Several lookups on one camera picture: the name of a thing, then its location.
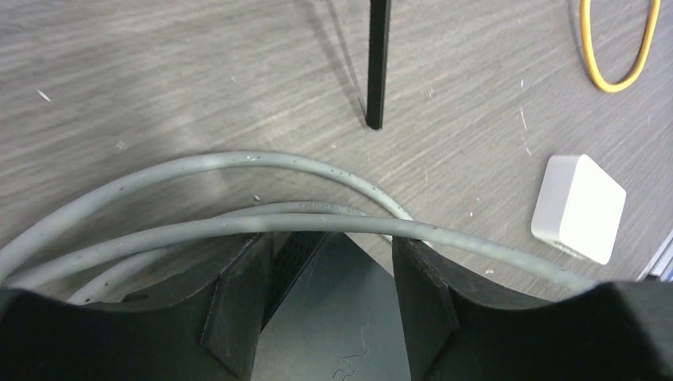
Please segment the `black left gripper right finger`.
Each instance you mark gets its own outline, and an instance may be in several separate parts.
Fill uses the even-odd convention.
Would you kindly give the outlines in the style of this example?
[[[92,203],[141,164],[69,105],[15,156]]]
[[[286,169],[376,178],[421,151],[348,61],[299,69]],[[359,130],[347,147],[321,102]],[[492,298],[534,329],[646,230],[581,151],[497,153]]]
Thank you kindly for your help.
[[[420,241],[392,258],[414,380],[669,380],[672,285],[601,283],[549,302]]]

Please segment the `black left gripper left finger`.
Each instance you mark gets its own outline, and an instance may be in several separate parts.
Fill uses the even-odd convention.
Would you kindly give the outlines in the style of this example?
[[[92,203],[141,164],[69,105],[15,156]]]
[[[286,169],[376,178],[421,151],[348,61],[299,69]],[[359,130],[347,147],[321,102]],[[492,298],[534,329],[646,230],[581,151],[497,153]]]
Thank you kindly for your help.
[[[4,380],[248,380],[270,278],[269,236],[121,302],[1,292]]]

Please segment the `black network switch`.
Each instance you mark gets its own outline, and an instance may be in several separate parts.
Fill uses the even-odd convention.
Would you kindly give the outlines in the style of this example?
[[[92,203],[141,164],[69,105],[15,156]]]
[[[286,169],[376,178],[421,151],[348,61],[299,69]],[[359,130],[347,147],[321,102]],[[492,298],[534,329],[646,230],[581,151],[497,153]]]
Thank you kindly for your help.
[[[272,284],[252,379],[410,379],[394,278],[348,236],[291,234]]]

